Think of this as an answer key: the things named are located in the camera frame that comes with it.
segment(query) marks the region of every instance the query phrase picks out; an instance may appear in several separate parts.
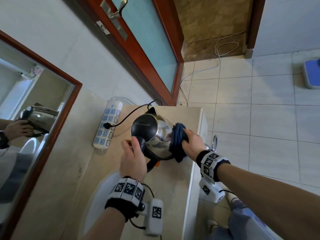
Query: electric kettle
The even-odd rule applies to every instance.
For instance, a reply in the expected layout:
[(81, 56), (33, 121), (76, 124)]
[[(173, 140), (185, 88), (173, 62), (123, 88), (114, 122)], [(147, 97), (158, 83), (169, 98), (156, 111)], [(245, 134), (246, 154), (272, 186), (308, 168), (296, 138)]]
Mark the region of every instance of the electric kettle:
[(133, 122), (131, 136), (138, 139), (141, 151), (150, 159), (147, 172), (150, 172), (158, 161), (174, 158), (169, 151), (173, 127), (174, 125), (160, 116), (153, 107)]
[(20, 114), (20, 119), (29, 121), (28, 124), (40, 132), (28, 137), (39, 137), (50, 132), (58, 115), (59, 112), (56, 110), (34, 105), (28, 106), (23, 110)]

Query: tiled floor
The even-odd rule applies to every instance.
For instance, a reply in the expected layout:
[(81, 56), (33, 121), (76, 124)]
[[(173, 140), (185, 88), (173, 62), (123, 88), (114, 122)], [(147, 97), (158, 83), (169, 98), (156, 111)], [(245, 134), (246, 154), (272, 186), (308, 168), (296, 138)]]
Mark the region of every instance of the tiled floor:
[[(203, 107), (206, 143), (218, 136), (217, 152), (250, 172), (320, 195), (320, 90), (304, 86), (302, 64), (320, 50), (244, 59), (187, 78), (182, 89), (190, 107)], [(218, 60), (188, 62), (183, 77)], [(187, 101), (179, 94), (178, 105)], [(206, 218), (226, 226), (225, 199), (215, 205), (201, 191), (195, 239), (209, 234)]]

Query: white power strip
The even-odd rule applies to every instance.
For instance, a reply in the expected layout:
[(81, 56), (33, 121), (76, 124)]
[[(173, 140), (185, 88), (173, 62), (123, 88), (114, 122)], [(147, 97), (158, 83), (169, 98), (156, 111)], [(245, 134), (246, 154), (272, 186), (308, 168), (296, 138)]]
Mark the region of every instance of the white power strip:
[(118, 118), (122, 109), (122, 103), (119, 101), (109, 101), (106, 106), (106, 110), (102, 116), (102, 120), (100, 122), (98, 132), (93, 141), (93, 146), (95, 148), (102, 150), (108, 149), (115, 127), (111, 127), (110, 129), (106, 129), (103, 125), (109, 122), (111, 125), (116, 125), (118, 122)]

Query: wooden mirror frame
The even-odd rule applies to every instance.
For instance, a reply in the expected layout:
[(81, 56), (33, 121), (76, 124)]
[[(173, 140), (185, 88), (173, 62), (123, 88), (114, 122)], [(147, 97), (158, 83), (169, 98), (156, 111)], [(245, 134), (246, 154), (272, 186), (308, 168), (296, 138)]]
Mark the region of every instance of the wooden mirror frame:
[(31, 58), (42, 67), (54, 72), (55, 74), (62, 77), (69, 83), (73, 84), (73, 88), (64, 104), (64, 107), (62, 111), (59, 113), (59, 116), (54, 124), (54, 127), (52, 128), (50, 135), (37, 158), (37, 161), (34, 165), (34, 169), (28, 176), (29, 177), (28, 180), (24, 183), (23, 189), (20, 192), (20, 195), (16, 199), (14, 206), (11, 210), (10, 217), (9, 219), (6, 220), (6, 224), (3, 226), (1, 237), (0, 237), (0, 239), (3, 240), (3, 239), (11, 238), (11, 235), (14, 232), (14, 229), (21, 217), (21, 214), (27, 204), (27, 201), (31, 195), (31, 192), (34, 186), (36, 185), (38, 177), (40, 176), (40, 173), (42, 172), (42, 169), (47, 162), (47, 159), (51, 153), (51, 150), (54, 147), (54, 143), (56, 142), (59, 136), (62, 126), (64, 125), (64, 122), (66, 121), (66, 118), (72, 108), (72, 105), (74, 104), (78, 96), (78, 93), (82, 87), (82, 83), (80, 83), (73, 77), (69, 76), (66, 72), (62, 71), (55, 65), (51, 64), (49, 61), (42, 58), (41, 56), (39, 56), (29, 48), (25, 47), (23, 44), (19, 43), (17, 40), (14, 40), (12, 37), (2, 32), (1, 30), (0, 30), (0, 40), (10, 45), (12, 48), (16, 49), (22, 54), (26, 55), (27, 57)]

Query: hand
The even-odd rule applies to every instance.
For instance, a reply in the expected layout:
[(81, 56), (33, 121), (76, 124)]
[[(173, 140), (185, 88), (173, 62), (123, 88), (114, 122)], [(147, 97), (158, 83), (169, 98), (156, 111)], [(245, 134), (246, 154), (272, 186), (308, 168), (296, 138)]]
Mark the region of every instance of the hand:
[(121, 145), (123, 154), (121, 156), (120, 176), (130, 176), (142, 182), (147, 174), (147, 164), (137, 138), (133, 136), (131, 141), (123, 140)]
[(183, 129), (189, 139), (189, 143), (185, 140), (182, 141), (182, 149), (186, 153), (188, 157), (190, 157), (193, 161), (196, 161), (197, 156), (200, 152), (206, 150), (206, 145), (203, 142), (202, 138), (194, 133), (190, 129)]
[(27, 123), (27, 120), (18, 120), (17, 122), (7, 125), (3, 133), (9, 141), (22, 136), (30, 136), (33, 134), (33, 127)]

